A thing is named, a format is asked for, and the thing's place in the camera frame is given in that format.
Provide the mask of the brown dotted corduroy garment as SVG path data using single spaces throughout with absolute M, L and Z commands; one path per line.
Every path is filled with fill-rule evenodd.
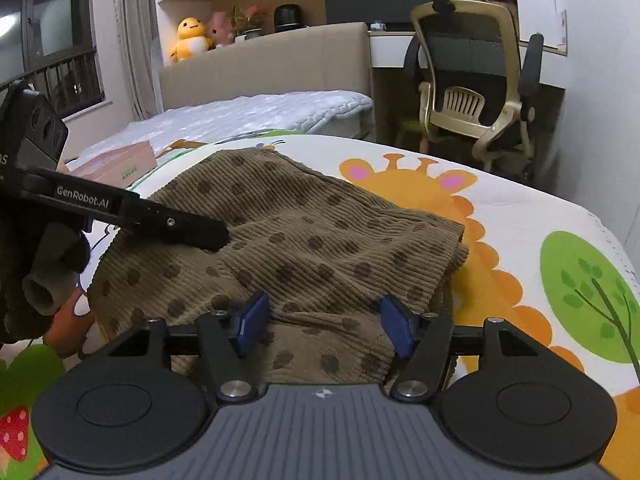
M 144 318 L 189 324 L 265 292 L 271 318 L 245 363 L 256 382 L 388 382 L 397 360 L 378 300 L 445 311 L 468 256 L 459 223 L 261 148 L 210 155 L 153 198 L 221 219 L 229 243 L 206 252 L 119 232 L 88 290 L 102 333 Z

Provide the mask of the yellow duck plush toy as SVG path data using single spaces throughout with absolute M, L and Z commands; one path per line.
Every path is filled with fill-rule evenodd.
M 214 45 L 208 36 L 205 25 L 198 18 L 185 18 L 177 28 L 177 39 L 169 58 L 172 62 L 181 62 L 209 51 Z

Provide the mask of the cartoon animal print bedsheet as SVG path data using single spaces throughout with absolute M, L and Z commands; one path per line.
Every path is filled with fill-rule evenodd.
M 89 262 L 47 333 L 2 344 L 3 478 L 638 477 L 639 285 L 594 214 L 454 162 L 321 136 L 198 144 L 130 192 L 155 202 L 178 174 L 244 148 L 462 226 L 468 256 L 432 312 L 454 321 L 442 391 L 393 399 L 396 353 L 388 382 L 256 382 L 249 353 L 256 398 L 218 403 L 198 318 L 104 336 L 88 303 L 102 255 L 122 231 L 153 239 L 94 220 Z

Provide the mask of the white paper on wall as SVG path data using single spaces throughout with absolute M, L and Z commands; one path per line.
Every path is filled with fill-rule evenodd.
M 541 34 L 547 49 L 567 55 L 566 10 L 558 0 L 516 0 L 516 7 L 521 42 Z

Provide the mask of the dark window with railing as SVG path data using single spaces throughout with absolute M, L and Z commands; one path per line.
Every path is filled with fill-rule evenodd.
M 17 80 L 61 117 L 104 100 L 90 0 L 1 0 L 1 92 Z

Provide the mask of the beige mesh office chair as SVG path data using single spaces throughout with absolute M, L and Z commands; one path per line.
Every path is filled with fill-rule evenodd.
M 458 138 L 486 171 L 528 181 L 544 37 L 535 34 L 522 47 L 510 9 L 488 0 L 431 0 L 413 8 L 410 18 L 414 35 L 404 69 L 420 98 L 421 152 Z M 440 70 L 432 55 L 439 37 L 496 42 L 506 76 Z

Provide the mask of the beige curtain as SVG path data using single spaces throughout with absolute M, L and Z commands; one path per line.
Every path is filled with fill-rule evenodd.
M 149 119 L 160 112 L 156 69 L 162 60 L 155 0 L 114 0 L 125 82 L 134 118 Z

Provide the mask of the beige bed headboard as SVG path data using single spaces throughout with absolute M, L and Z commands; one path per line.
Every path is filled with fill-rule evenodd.
M 312 26 L 241 41 L 160 70 L 166 110 L 239 96 L 346 90 L 370 96 L 367 26 Z

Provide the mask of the pink cardboard box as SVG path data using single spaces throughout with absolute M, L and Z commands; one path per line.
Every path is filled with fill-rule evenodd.
M 70 175 L 115 188 L 128 188 L 155 167 L 152 145 L 144 141 L 99 154 L 72 170 Z

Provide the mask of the black round speaker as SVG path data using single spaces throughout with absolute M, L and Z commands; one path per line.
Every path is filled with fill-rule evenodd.
M 281 4 L 273 11 L 273 30 L 289 32 L 306 26 L 303 9 L 295 3 Z

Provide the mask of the pink plush toy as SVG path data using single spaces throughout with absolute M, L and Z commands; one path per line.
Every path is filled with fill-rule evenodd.
M 215 48 L 234 44 L 235 30 L 231 18 L 226 11 L 214 12 L 207 23 L 207 33 L 212 38 Z

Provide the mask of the potted red flower plant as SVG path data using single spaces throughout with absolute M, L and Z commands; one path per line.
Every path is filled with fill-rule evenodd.
M 266 18 L 265 9 L 259 4 L 241 9 L 237 4 L 232 8 L 231 24 L 236 41 L 262 36 L 262 24 Z

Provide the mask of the white desk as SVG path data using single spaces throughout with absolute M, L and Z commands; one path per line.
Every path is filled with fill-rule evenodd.
M 371 64 L 374 68 L 403 68 L 412 32 L 369 32 Z M 450 72 L 506 76 L 506 58 L 502 47 L 486 40 L 465 40 L 451 37 L 435 38 L 432 55 L 436 67 Z M 566 89 L 567 57 L 544 51 L 540 82 Z

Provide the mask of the white quilted mattress pad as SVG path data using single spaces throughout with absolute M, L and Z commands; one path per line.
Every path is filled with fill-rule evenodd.
M 302 91 L 239 96 L 225 101 L 166 110 L 132 122 L 124 130 L 85 148 L 67 164 L 72 169 L 99 154 L 148 141 L 157 153 L 177 140 L 224 143 L 274 130 L 319 134 L 332 122 L 369 119 L 373 100 L 346 91 Z

